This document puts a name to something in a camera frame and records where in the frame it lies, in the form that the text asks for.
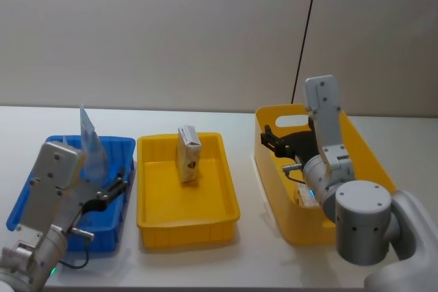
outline white table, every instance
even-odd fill
[[[333,247],[294,248],[276,237],[263,220],[266,208],[253,166],[254,114],[90,109],[99,135],[139,138],[175,133],[182,124],[223,136],[241,219],[233,243],[219,248],[146,251],[136,226],[136,181],[129,201],[120,248],[115,254],[93,256],[82,270],[58,265],[47,286],[101,287],[126,291],[147,287],[331,287],[358,288],[373,270],[395,261],[357,267],[342,260]],[[10,210],[46,137],[79,133],[79,110],[0,107],[2,169],[0,222]],[[415,193],[438,222],[438,119],[352,119],[401,189]],[[9,232],[0,225],[0,242]]]

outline small box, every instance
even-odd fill
[[[179,180],[184,183],[198,176],[202,144],[193,126],[178,128],[177,167]]]

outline yellow plastic tray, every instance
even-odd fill
[[[203,145],[196,182],[180,183],[178,135],[138,140],[137,226],[147,248],[230,241],[240,217],[218,133],[199,133]]]
[[[255,115],[255,161],[272,212],[284,239],[294,245],[334,243],[335,225],[326,219],[320,207],[304,207],[300,203],[296,183],[285,177],[281,167],[293,161],[276,158],[274,153],[260,142],[260,133],[265,124],[269,124],[272,132],[279,137],[298,131],[309,131],[308,125],[297,127],[276,125],[276,119],[280,116],[306,115],[304,105],[262,107]],[[374,181],[390,192],[394,192],[396,186],[356,131],[348,116],[341,112],[339,120],[344,143],[353,161],[356,179]],[[291,177],[302,180],[302,174],[299,171],[291,172]]]

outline blue plastic tray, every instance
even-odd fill
[[[94,233],[94,240],[90,243],[90,252],[113,252],[116,249],[120,230],[122,228],[123,217],[129,197],[130,187],[134,177],[133,153],[136,147],[136,141],[132,138],[125,137],[99,137],[107,153],[109,162],[109,180],[110,184],[115,178],[121,167],[125,169],[124,179],[129,181],[128,190],[123,195],[115,199],[104,212],[87,213],[78,224],[78,227],[88,232]],[[51,136],[47,142],[62,142],[63,136]],[[81,136],[66,136],[68,145],[75,148],[81,148]],[[32,174],[21,190],[20,196],[16,201],[14,208],[6,222],[9,230],[15,230],[20,222],[23,209],[29,197],[29,182]],[[68,239],[68,251],[83,251],[83,237],[72,235]]]

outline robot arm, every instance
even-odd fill
[[[365,279],[366,291],[435,291],[438,285],[438,228],[419,200],[405,191],[390,194],[383,186],[355,178],[342,140],[339,92],[333,76],[305,82],[305,105],[313,123],[318,153],[283,171],[302,170],[305,183],[327,218],[336,223],[339,255],[356,265],[382,261],[392,244],[399,262]],[[290,136],[294,149],[294,140]]]
[[[82,236],[86,242],[94,238],[75,227],[81,216],[106,210],[126,191],[123,173],[108,189],[80,179],[84,160],[84,153],[69,145],[42,145],[21,221],[1,254],[0,281],[15,291],[40,291],[65,254],[70,234]]]

